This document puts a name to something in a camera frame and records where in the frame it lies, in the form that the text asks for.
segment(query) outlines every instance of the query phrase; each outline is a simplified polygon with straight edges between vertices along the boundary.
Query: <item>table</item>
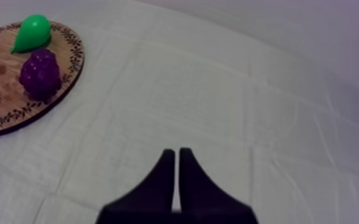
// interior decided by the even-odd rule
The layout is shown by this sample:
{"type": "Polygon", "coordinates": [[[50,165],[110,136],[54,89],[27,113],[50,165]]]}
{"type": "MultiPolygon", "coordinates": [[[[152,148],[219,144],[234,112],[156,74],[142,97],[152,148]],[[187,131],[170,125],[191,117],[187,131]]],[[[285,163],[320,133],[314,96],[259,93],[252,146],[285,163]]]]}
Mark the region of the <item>table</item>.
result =
{"type": "Polygon", "coordinates": [[[33,13],[86,60],[63,102],[0,136],[0,223],[94,223],[180,147],[261,223],[359,223],[359,91],[336,75],[137,1],[0,1],[0,26],[33,13]]]}

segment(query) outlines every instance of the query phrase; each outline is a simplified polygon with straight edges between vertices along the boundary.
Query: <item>plastic pear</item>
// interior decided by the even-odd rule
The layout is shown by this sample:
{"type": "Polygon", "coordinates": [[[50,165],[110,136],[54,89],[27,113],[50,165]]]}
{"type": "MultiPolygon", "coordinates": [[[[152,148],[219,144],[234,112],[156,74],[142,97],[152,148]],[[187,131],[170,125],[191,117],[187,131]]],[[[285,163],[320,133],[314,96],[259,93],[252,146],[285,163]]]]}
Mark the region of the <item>plastic pear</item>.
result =
{"type": "Polygon", "coordinates": [[[44,45],[50,38],[50,22],[43,15],[30,15],[22,22],[11,53],[44,45]]]}

